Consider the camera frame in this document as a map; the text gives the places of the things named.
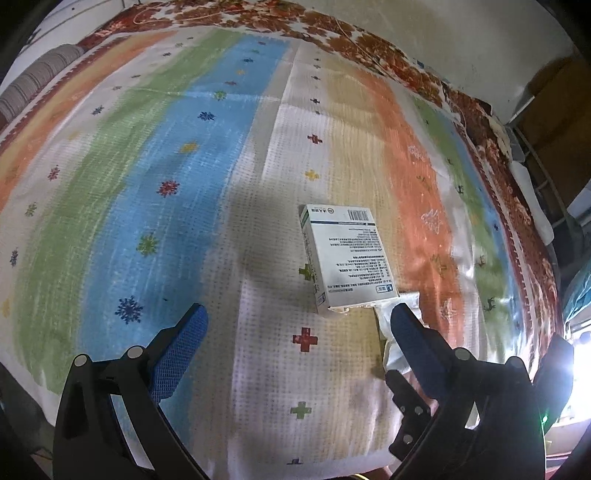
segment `bright light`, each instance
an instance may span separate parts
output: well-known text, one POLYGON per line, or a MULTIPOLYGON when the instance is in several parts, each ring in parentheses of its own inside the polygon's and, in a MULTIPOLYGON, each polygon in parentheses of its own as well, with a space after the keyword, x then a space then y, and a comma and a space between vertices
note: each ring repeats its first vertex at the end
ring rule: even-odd
POLYGON ((560 421, 583 421, 591 418, 591 342, 574 341, 573 393, 562 411, 560 421))

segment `green stripe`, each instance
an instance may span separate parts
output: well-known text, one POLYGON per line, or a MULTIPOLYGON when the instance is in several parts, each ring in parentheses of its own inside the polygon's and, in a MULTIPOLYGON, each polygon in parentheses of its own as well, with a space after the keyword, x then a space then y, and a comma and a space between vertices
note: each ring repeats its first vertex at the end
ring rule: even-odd
POLYGON ((496 256, 496 245, 489 225, 485 222, 485 211, 482 199, 476 191, 476 186, 464 172, 462 161, 456 150, 453 138, 450 137, 445 126, 435 111, 421 99, 414 99, 418 113, 425 121, 425 129, 429 136, 441 152, 441 154, 451 160, 447 164, 447 170, 450 173, 454 184, 461 185, 464 193, 461 195, 466 205, 470 222, 472 224, 472 233, 474 234, 475 246, 479 247, 486 257, 486 264, 475 267, 476 288, 480 297, 480 302, 484 307, 488 306, 488 299, 496 299, 496 307, 490 311, 484 310, 484 320, 488 336, 492 339, 496 351, 503 353, 506 346, 513 343, 511 330, 511 318, 507 305, 499 303, 498 299, 507 298, 508 287, 507 279, 503 271, 502 264, 496 256))
POLYGON ((99 123, 89 152, 19 258, 23 269, 17 279, 16 338, 24 364, 37 382, 45 377, 49 390, 61 392, 76 353, 80 296, 93 240, 123 190, 124 178, 178 94, 241 36, 215 30, 146 84, 126 92, 99 123))

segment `white tissue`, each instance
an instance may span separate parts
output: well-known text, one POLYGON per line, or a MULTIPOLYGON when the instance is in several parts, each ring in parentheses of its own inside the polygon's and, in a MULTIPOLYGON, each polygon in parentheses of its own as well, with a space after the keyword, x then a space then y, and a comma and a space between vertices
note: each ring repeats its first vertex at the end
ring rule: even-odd
POLYGON ((382 334, 382 337, 386 339, 383 363, 386 372, 388 370, 398 370, 402 374, 410 372, 408 362, 404 358, 398 343, 394 339, 394 335, 392 335, 392 330, 390 329, 390 315, 392 315, 392 309, 396 305, 405 303, 422 322, 423 314, 418 306, 418 297, 419 292, 417 291, 401 293, 399 297, 374 307, 375 314, 378 317, 379 331, 382 334))

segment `green cross pattern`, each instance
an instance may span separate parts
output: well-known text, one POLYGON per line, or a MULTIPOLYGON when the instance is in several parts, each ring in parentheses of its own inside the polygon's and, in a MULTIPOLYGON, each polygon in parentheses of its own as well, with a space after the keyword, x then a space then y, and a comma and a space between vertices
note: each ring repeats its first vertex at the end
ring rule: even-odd
POLYGON ((292 407, 290 413, 295 413, 296 420, 304 420, 307 413, 312 413, 310 407, 306 407, 305 401, 299 401, 297 407, 292 407))
POLYGON ((303 275, 307 281, 312 280, 312 270, 310 270, 310 264, 306 264, 305 268, 299 268, 298 272, 303 275))

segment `orange stripe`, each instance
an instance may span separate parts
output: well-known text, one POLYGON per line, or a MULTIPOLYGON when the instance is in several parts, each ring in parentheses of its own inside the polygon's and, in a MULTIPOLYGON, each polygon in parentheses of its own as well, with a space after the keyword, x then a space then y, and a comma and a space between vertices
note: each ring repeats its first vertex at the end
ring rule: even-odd
POLYGON ((359 71, 359 79, 368 88, 381 120, 386 174, 403 225, 400 232, 404 260, 399 289, 420 291, 424 321, 441 332, 452 348, 460 346, 464 304, 457 268, 450 256, 452 232, 437 189, 437 174, 390 87, 367 72, 359 71), (437 212, 438 228, 430 229, 422 218, 431 211, 437 212))
POLYGON ((17 127, 20 132, 15 138, 3 145, 0 154, 0 212, 47 137, 66 119, 78 102, 115 70, 173 33, 134 35, 114 46, 105 47, 108 48, 106 52, 93 58, 75 76, 49 92, 49 100, 41 100, 41 107, 28 115, 23 127, 17 127))

